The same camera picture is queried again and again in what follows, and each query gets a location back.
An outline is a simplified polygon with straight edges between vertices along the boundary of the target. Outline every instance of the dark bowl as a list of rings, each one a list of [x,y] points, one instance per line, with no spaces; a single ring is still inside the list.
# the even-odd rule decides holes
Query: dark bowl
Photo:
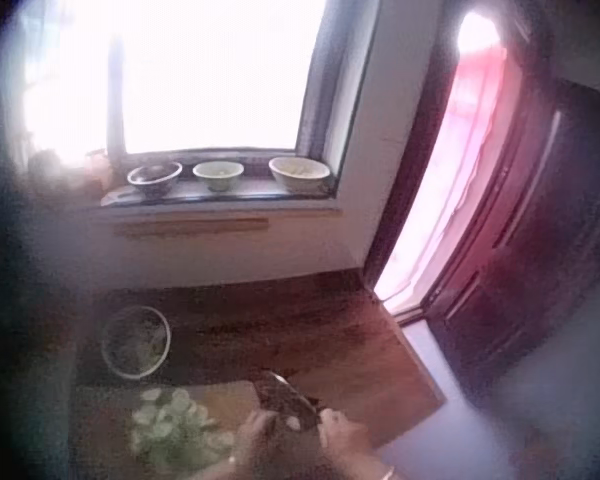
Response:
[[[178,162],[164,165],[146,165],[129,172],[127,181],[147,198],[164,197],[178,181],[182,165]]]

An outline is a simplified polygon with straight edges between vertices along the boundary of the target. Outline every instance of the door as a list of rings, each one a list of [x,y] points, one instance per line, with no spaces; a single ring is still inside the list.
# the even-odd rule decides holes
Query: door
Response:
[[[600,274],[600,93],[530,82],[519,108],[476,223],[423,302],[473,399]]]

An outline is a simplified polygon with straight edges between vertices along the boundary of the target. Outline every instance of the hand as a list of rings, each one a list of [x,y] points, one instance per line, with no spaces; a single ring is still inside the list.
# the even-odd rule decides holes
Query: hand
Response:
[[[373,453],[366,426],[330,408],[323,410],[320,418],[322,424],[318,428],[324,455],[346,478],[379,480],[387,474],[389,467]]]
[[[251,475],[266,465],[277,446],[278,414],[267,410],[254,410],[240,426],[232,457],[239,474]]]

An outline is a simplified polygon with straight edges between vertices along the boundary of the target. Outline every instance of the white bowl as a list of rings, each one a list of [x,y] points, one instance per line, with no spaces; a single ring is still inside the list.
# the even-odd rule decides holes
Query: white bowl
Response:
[[[205,162],[193,167],[193,174],[202,180],[212,192],[226,192],[244,172],[244,166],[236,162]]]
[[[140,325],[140,322],[151,321],[156,325],[159,325],[164,331],[164,337],[160,338],[158,342],[162,343],[162,350],[156,354],[155,361],[147,364],[143,368],[138,368],[135,371],[131,371],[127,366],[123,366],[117,360],[118,351],[116,351],[116,341],[114,341],[115,334],[120,334],[120,338],[125,338],[132,335],[132,330],[135,325]],[[127,379],[127,380],[139,380],[151,375],[155,372],[160,365],[167,358],[169,348],[171,347],[171,328],[164,315],[153,307],[147,307],[145,305],[134,305],[131,307],[124,308],[117,312],[113,318],[105,326],[102,341],[100,344],[102,357],[105,363],[116,375]]]
[[[328,190],[329,167],[303,157],[276,157],[269,162],[271,173],[280,185],[293,193],[317,194]]]

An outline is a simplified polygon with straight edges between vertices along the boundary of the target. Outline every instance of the window frame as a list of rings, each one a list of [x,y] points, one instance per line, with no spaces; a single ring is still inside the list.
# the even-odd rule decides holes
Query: window frame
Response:
[[[114,170],[126,174],[140,165],[168,161],[178,161],[191,167],[209,160],[232,160],[245,166],[245,175],[263,177],[269,175],[268,162],[275,157],[303,156],[323,162],[331,112],[348,43],[348,27],[358,4],[358,0],[326,1],[309,66],[294,149],[241,147],[128,153],[122,104],[124,53],[121,39],[112,38],[108,59],[107,151]]]

